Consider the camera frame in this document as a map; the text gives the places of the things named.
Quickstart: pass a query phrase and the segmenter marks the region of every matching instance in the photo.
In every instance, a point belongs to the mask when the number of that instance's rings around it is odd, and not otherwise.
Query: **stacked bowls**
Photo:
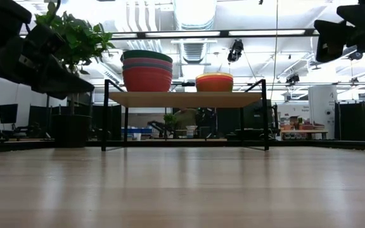
[[[229,73],[204,73],[196,78],[198,92],[232,92],[233,76]]]
[[[125,51],[120,59],[128,92],[167,92],[172,81],[172,58],[154,51]]]

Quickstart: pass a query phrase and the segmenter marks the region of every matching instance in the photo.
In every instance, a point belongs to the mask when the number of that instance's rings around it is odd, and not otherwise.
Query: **table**
[[[322,134],[322,139],[326,139],[326,134],[328,133],[328,130],[282,130],[281,138],[284,133],[305,133],[307,134],[307,139],[312,139],[313,134]]]
[[[109,92],[109,85],[120,92]],[[262,92],[248,92],[262,84]],[[129,108],[240,108],[240,126],[244,129],[243,107],[262,99],[262,114],[264,119],[264,150],[268,150],[268,118],[267,118],[267,89],[266,80],[262,79],[253,84],[245,92],[124,92],[111,80],[105,80],[104,110],[103,110],[103,139],[101,150],[106,151],[108,100],[111,99],[125,107],[125,129],[128,125]],[[124,132],[124,146],[127,143],[127,131]]]

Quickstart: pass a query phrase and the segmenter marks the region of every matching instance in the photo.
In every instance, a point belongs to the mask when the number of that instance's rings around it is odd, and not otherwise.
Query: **wall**
[[[288,117],[299,116],[303,119],[310,118],[310,109],[308,101],[304,103],[284,103],[279,104],[277,111],[281,113],[281,117],[285,117],[288,114]]]
[[[30,105],[46,106],[47,95],[31,90],[27,85],[16,84],[0,78],[0,105],[18,104],[17,127],[28,126]],[[50,105],[66,105],[67,100],[50,99]],[[0,124],[0,129],[11,130],[11,124]]]

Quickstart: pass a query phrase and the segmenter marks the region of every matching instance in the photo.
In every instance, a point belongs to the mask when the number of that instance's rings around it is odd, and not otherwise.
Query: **wooden floor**
[[[365,228],[365,151],[0,153],[0,227]]]

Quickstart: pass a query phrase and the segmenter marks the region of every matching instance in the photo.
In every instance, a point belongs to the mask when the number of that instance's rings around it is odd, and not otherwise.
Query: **plant pot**
[[[56,147],[86,146],[90,121],[91,117],[84,115],[53,115],[53,137]]]

